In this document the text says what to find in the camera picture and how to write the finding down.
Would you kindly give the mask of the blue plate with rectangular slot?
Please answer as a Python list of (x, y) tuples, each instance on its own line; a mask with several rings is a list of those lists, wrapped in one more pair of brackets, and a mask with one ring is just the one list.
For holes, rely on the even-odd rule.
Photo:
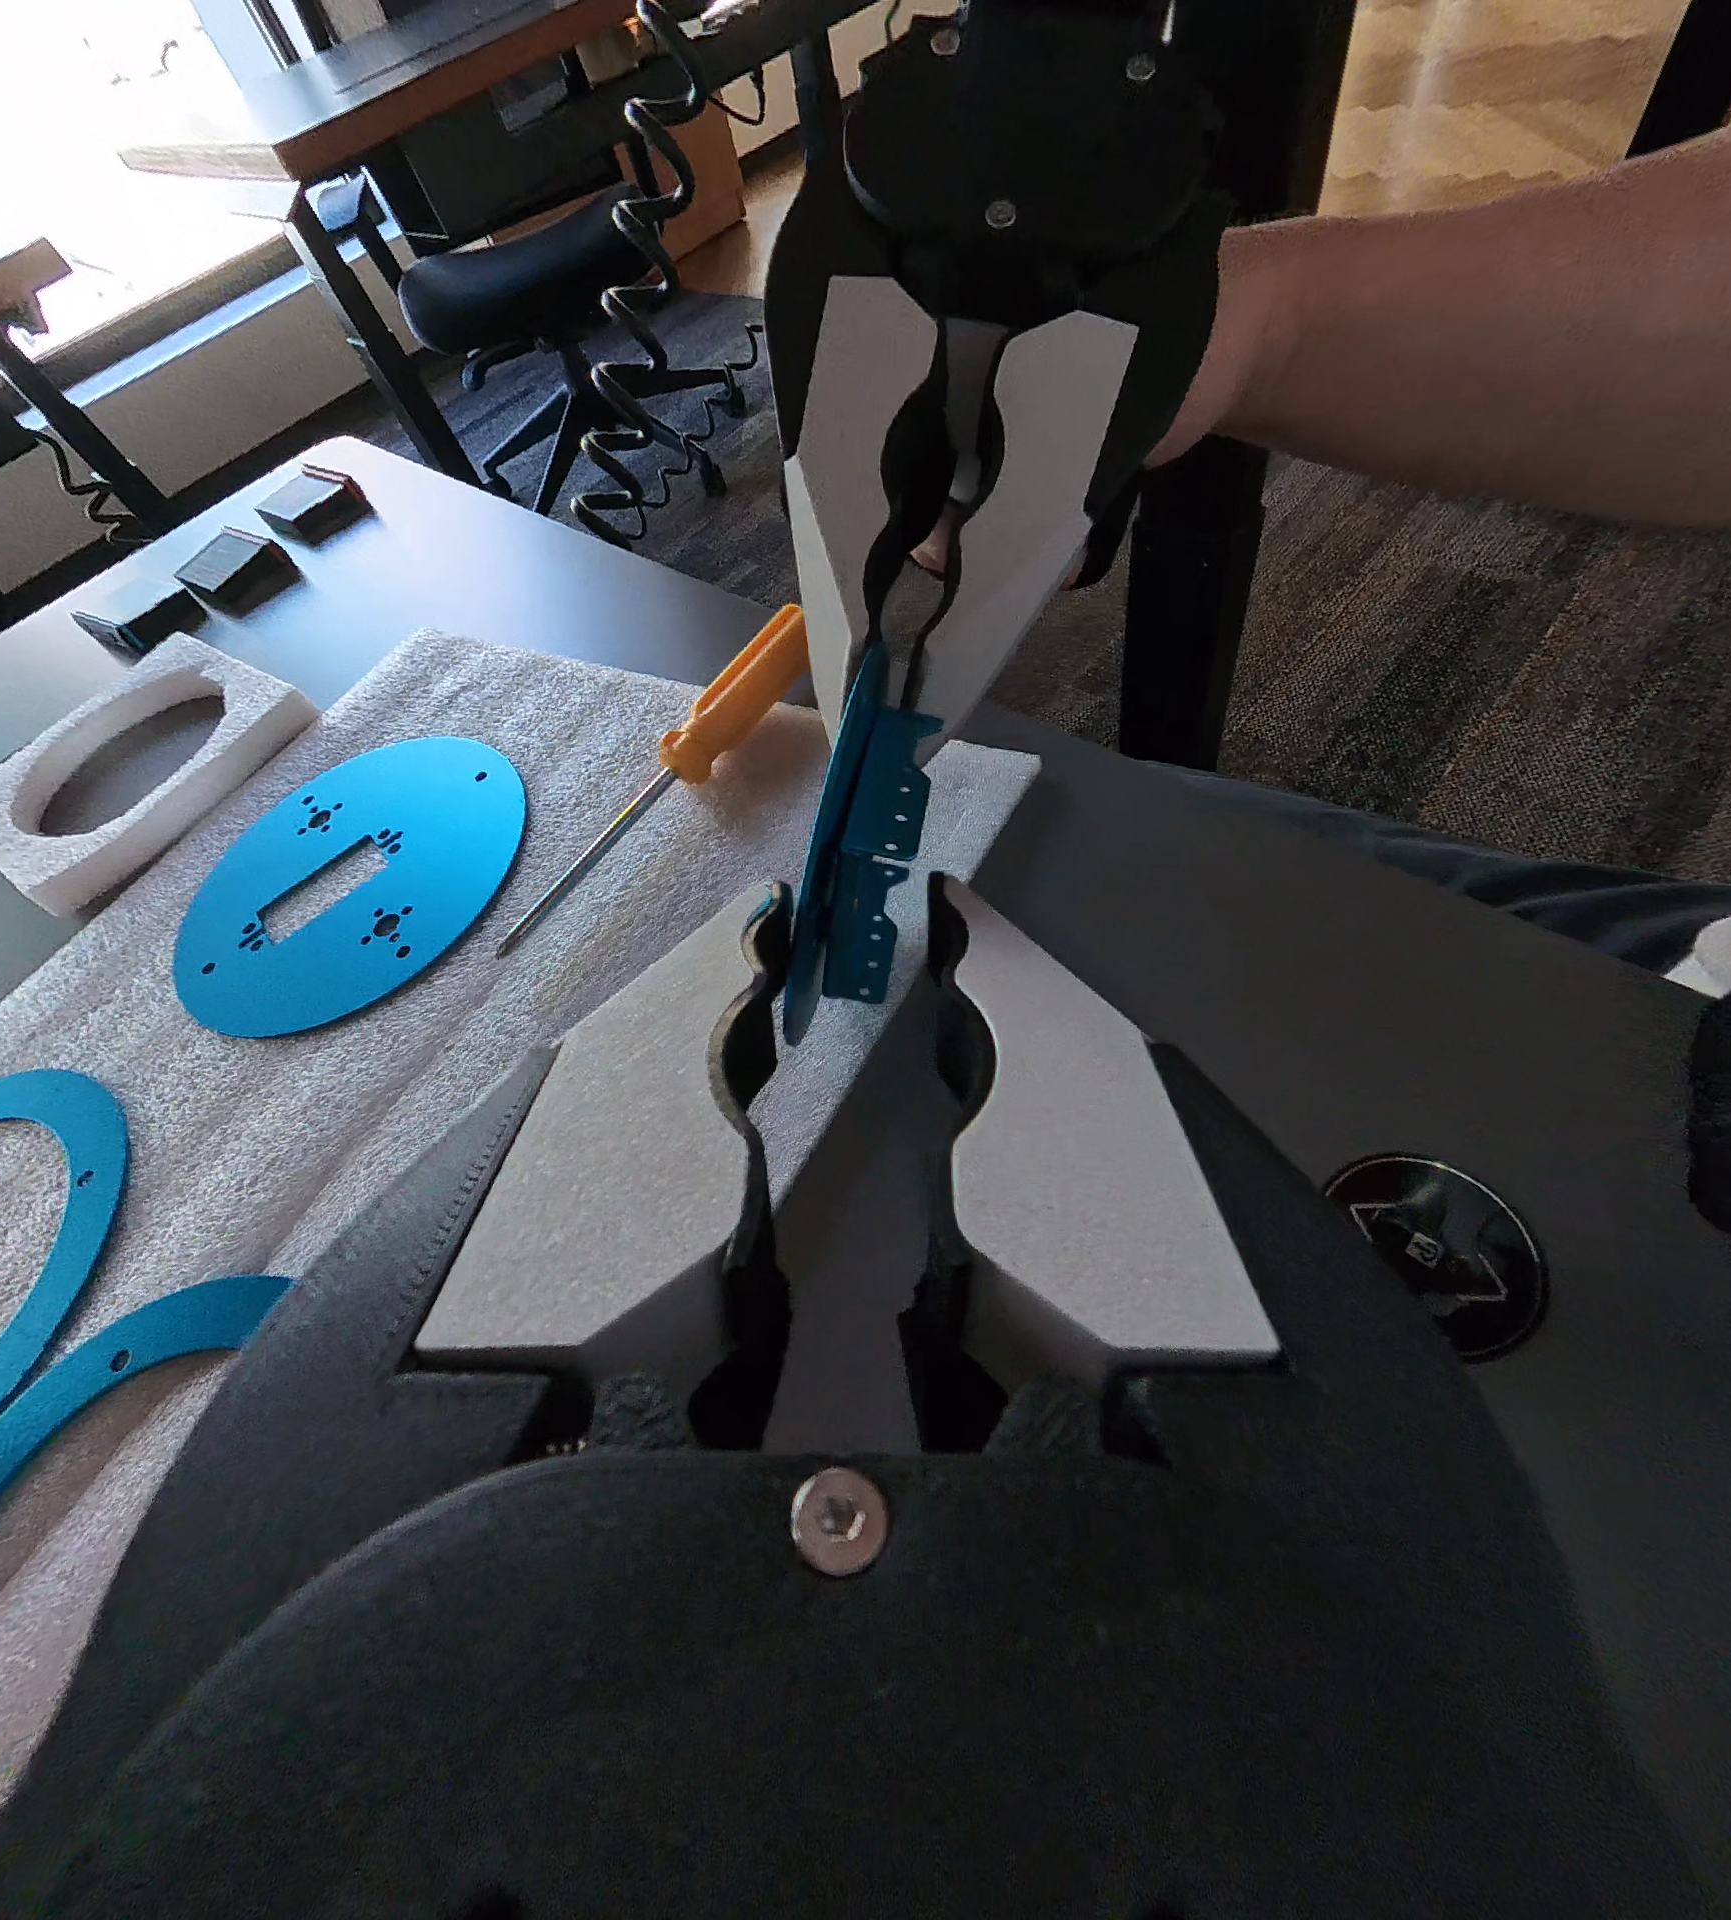
[(509, 874), (524, 781), (474, 737), (353, 756), (265, 810), (192, 896), (182, 1009), (236, 1040), (347, 1020), (447, 954)]

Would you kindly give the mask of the white foam sheet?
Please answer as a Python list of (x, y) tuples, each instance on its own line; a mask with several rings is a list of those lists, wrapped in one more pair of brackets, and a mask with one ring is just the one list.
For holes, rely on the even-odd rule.
[[(0, 1003), (0, 1073), (80, 1069), (128, 1113), (128, 1196), (68, 1347), (186, 1285), (298, 1275), (534, 1042), (585, 1018), (745, 883), (799, 874), (827, 734), (811, 707), (784, 705), (705, 786), (666, 795), (520, 948), (497, 954), (688, 704), (681, 684), (422, 631)], [(353, 1020), (244, 1042), (192, 1023), (171, 948), (212, 863), (326, 766), (427, 734), (482, 737), (524, 776), (524, 846), (487, 917)], [(226, 1369), (226, 1357), (184, 1357), (110, 1391), (3, 1502), (0, 1811), (141, 1512)]]

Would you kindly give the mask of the yellow-handled screwdriver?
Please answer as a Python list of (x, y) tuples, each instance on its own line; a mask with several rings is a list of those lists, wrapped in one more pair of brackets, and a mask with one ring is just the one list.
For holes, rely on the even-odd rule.
[(694, 699), (681, 725), (661, 736), (659, 771), (598, 838), (534, 899), (494, 949), (509, 954), (678, 783), (701, 786), (807, 671), (807, 626), (801, 606), (784, 606), (740, 654)]

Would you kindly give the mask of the small black box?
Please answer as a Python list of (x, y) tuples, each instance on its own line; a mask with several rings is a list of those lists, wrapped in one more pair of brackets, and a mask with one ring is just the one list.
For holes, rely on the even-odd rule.
[(285, 539), (315, 545), (371, 517), (371, 503), (348, 472), (302, 464), (256, 502), (255, 514)]
[(74, 609), (71, 618), (111, 656), (140, 658), (175, 633), (194, 633), (207, 611), (190, 588), (145, 581)]
[(279, 540), (225, 525), (176, 564), (171, 579), (207, 609), (236, 616), (298, 583), (302, 572)]

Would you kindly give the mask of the white foam frame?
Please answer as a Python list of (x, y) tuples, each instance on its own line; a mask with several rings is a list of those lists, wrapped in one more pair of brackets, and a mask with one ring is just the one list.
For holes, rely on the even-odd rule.
[[(214, 730), (123, 812), (91, 828), (40, 828), (70, 776), (141, 724), (216, 699)], [(176, 635), (0, 762), (0, 874), (49, 914), (131, 881), (317, 721), (315, 704), (234, 656)]]

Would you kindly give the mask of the round black desk button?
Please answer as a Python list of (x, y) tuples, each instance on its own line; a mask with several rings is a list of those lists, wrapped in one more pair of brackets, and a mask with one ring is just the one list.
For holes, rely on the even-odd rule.
[(1527, 1343), (1549, 1310), (1549, 1263), (1523, 1217), (1442, 1160), (1362, 1157), (1324, 1184), (1466, 1364)]

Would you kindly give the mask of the person's dark pants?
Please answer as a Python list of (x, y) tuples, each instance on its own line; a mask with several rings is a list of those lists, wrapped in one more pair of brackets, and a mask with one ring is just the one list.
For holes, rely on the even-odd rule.
[(1731, 914), (1731, 886), (1645, 874), (1574, 857), (1539, 857), (1487, 848), (1437, 828), (1230, 781), (1174, 771), (1179, 781), (1226, 810), (1274, 818), (1329, 838), (1402, 874), (1492, 904), (1527, 924), (1576, 939), (1595, 953), (1669, 972), (1694, 953), (1694, 939)]

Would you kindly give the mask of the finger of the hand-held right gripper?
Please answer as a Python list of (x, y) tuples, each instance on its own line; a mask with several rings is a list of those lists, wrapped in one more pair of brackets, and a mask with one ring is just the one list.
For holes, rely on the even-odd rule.
[(947, 594), (905, 704), (954, 734), (1084, 550), (1084, 508), (1138, 328), (1072, 312), (1007, 338), (994, 363), (999, 449), (957, 525)]
[(891, 276), (832, 276), (784, 495), (827, 740), (900, 579), (913, 535), (885, 490), (883, 454), (902, 403), (932, 372), (937, 327)]

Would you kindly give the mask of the black desk leg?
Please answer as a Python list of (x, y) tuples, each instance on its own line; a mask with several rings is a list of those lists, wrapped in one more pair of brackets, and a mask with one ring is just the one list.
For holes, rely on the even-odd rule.
[[(1223, 129), (1209, 166), (1233, 225), (1317, 210), (1355, 3), (1179, 5)], [(1262, 535), (1267, 454), (1209, 436), (1139, 484), (1125, 575), (1117, 746), (1209, 771)]]

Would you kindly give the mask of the small blue disc with bracket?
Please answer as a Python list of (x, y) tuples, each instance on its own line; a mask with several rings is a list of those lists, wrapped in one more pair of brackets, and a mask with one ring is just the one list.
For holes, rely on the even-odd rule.
[(917, 750), (942, 725), (885, 700), (891, 651), (868, 644), (807, 841), (784, 983), (784, 1037), (802, 1042), (819, 1003), (880, 1005), (898, 928), (888, 896), (917, 856), (930, 781)]

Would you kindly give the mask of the brown wooden box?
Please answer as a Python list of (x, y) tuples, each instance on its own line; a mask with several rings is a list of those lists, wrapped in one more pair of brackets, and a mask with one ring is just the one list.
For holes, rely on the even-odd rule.
[(676, 124), (670, 136), (690, 164), (694, 193), (685, 210), (664, 222), (661, 240), (673, 260), (685, 260), (740, 222), (740, 164), (721, 108), (705, 105), (696, 119)]

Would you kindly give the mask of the black office stool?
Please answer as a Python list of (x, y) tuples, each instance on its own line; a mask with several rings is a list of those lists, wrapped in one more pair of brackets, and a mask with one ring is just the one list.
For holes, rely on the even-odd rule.
[(659, 421), (646, 402), (716, 386), (731, 413), (745, 406), (732, 367), (669, 361), (651, 315), (673, 287), (669, 251), (635, 227), (630, 193), (616, 188), (524, 237), (417, 260), (399, 279), (399, 310), (427, 350), (463, 356), (468, 391), (483, 386), (494, 363), (530, 350), (558, 356), (562, 386), (494, 446), (483, 474), (502, 488), (502, 466), (549, 439), (534, 494), (534, 512), (545, 517), (585, 456), (611, 488), (578, 495), (574, 517), (628, 545), (666, 503), (670, 478), (696, 468), (708, 495), (725, 494), (725, 477), (705, 452), (716, 421), (688, 433)]

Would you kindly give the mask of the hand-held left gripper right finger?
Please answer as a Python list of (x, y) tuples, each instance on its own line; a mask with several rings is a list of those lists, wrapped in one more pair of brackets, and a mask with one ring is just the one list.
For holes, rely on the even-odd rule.
[(926, 1452), (977, 1452), (1023, 1384), (1274, 1364), (1280, 1338), (1155, 1048), (962, 881), (927, 883), (936, 1064), (957, 1103), (900, 1315)]

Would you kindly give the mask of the grey desk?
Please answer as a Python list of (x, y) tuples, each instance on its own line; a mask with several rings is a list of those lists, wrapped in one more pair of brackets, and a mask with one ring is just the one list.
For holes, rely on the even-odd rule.
[[(771, 1462), (472, 1475), (221, 1624), (123, 1747), (0, 1826), (0, 1916), (1610, 1916), (1569, 1709), (1731, 1916), (1731, 1241), (1685, 1196), (1704, 1003), (1014, 716), (1049, 752), (977, 874), (1216, 1086), (1267, 1305), (1376, 1310), (1352, 1472), (1398, 1507), (1258, 1615), (1226, 1556), (1332, 1480), (1205, 1454), (1220, 1374), (1109, 1387), (1125, 1447), (888, 1457), (891, 1561), (785, 1573)], [(1324, 1195), (1362, 1157), (1497, 1189), (1541, 1328), (1466, 1364)], [(1258, 1523), (1243, 1480), (1294, 1494)]]

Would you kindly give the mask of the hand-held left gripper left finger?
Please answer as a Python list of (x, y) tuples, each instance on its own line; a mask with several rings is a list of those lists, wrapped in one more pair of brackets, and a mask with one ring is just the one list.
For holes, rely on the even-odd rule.
[(413, 1338), (419, 1369), (656, 1376), (752, 1452), (790, 1293), (751, 1103), (776, 1069), (790, 889), (749, 886), (558, 1045)]

